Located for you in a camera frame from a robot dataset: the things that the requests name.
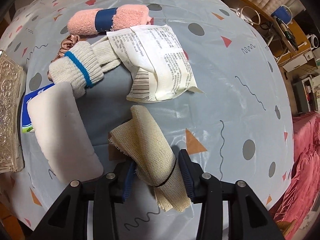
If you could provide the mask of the cream mesh cloth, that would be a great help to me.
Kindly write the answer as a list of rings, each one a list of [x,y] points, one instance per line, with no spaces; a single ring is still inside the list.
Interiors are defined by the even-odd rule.
[[[110,132],[109,142],[135,161],[138,178],[153,188],[163,211],[183,212],[191,201],[176,156],[146,107],[134,105],[131,114],[131,120]]]

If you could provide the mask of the white foam sponge block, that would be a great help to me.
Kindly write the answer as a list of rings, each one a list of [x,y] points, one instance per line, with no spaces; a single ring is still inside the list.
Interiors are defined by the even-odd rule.
[[[27,110],[41,151],[60,182],[87,181],[103,174],[70,83],[44,90],[28,102]]]

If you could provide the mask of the pink satin scrunchie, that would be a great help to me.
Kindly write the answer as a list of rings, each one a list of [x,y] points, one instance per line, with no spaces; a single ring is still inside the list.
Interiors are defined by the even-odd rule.
[[[48,80],[53,83],[60,82],[72,82],[76,73],[75,64],[69,57],[65,56],[65,53],[74,47],[76,43],[81,40],[79,35],[68,35],[60,44],[60,49],[57,52],[56,57],[51,61],[48,69]]]

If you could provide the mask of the pink fabric cover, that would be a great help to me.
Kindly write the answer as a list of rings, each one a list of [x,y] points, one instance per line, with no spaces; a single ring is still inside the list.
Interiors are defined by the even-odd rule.
[[[294,164],[290,185],[269,210],[283,226],[285,239],[292,239],[319,193],[319,113],[309,112],[292,118]]]

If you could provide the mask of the white printed plastic packet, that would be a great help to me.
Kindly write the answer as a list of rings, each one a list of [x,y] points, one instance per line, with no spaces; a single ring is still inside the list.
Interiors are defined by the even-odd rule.
[[[133,80],[127,100],[140,103],[199,93],[191,65],[168,25],[138,25],[107,33],[108,40]]]

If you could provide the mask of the white sock blue stripe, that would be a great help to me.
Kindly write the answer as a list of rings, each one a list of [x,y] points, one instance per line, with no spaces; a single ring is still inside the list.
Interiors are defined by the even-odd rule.
[[[49,65],[53,83],[70,83],[76,99],[104,78],[104,74],[121,64],[107,36],[90,44],[79,41],[64,56]]]

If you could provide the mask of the ornate silver tissue box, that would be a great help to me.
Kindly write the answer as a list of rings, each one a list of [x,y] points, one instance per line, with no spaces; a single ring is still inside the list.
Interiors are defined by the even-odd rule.
[[[20,172],[24,168],[20,113],[26,77],[23,67],[1,50],[1,173]]]

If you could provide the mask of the pink rolled towel blue band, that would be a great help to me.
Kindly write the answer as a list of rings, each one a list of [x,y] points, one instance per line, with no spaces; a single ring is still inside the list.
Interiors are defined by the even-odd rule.
[[[151,23],[147,6],[125,4],[118,8],[80,10],[70,18],[67,29],[72,35],[89,36]]]

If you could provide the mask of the wooden side shelf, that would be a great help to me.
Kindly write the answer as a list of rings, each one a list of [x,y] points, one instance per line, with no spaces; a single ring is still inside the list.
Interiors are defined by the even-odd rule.
[[[260,23],[271,23],[271,37],[267,43],[271,46],[277,64],[287,72],[314,59],[312,44],[308,36],[293,19],[293,10],[289,4],[297,4],[299,0],[239,0],[244,6],[241,14],[252,9],[254,19]]]

